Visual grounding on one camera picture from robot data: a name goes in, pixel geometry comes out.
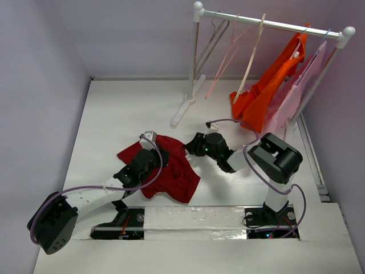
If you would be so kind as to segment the dark red t shirt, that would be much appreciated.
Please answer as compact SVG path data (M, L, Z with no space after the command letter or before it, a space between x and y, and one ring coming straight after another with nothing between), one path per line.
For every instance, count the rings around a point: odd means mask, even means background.
M147 199L158 193L166 193L179 203L189 203L199 184L200 177L194 172L186 158L184 144L177 139L157 135L155 149L170 153L168 165L161 166L159 169L155 168L144 183L138 183L130 170L133 157L141 149L139 142L136 142L117 154L117 157L126 166L114 174L113 178L121 181L123 188L129 189L124 196L132 195L143 186L141 191Z

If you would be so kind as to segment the beige wooden hanger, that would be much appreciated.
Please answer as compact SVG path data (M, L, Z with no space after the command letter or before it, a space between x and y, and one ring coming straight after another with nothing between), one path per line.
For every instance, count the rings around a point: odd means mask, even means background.
M259 27L258 27L257 39L256 39L255 45L253 47L252 54L250 56L249 63L247 65L245 74L244 74L244 76L242 78L242 81L241 81L241 84L239 86L239 89L236 92L236 95L234 97L233 104L236 104L236 102L238 101L238 98L241 95L241 92L242 92L242 90L244 88L244 85L245 85L245 83L246 83L246 81L248 79L248 76L249 76L249 73L250 73L250 70L251 70L253 61L254 61L254 57L256 55L256 51L257 51L257 47L258 47L258 44L259 44L259 40L260 40L261 35L262 35L262 32L263 32L263 22L264 22L265 18L266 18L266 14L263 14L263 16L261 18L261 21L260 21L260 24L259 24Z

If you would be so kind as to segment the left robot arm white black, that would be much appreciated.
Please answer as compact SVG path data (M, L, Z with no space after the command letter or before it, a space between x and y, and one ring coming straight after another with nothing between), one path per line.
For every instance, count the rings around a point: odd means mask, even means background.
M74 187L48 195L27 224L32 241L52 255L70 240L76 222L106 204L110 225L125 222L127 207L123 199L150 186L168 165L170 153L162 148L140 149L132 161L100 185Z

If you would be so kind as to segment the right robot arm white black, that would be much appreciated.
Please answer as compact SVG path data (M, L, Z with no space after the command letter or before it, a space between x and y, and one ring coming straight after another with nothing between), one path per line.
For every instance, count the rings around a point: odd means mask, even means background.
M301 153L272 133L265 134L257 144L241 150L228 147L218 133L198 132L185 149L191 155L213 159L220 170L232 174L254 162L269 178L268 192L262 206L261 216L270 224L283 218L293 175L303 161Z

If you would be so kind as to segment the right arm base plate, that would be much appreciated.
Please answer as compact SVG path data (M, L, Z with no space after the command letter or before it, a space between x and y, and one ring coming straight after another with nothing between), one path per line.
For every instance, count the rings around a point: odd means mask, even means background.
M297 225L294 208L291 205L277 219L265 216L262 207L245 208L242 223L246 226L248 239L299 239L297 228L286 235Z

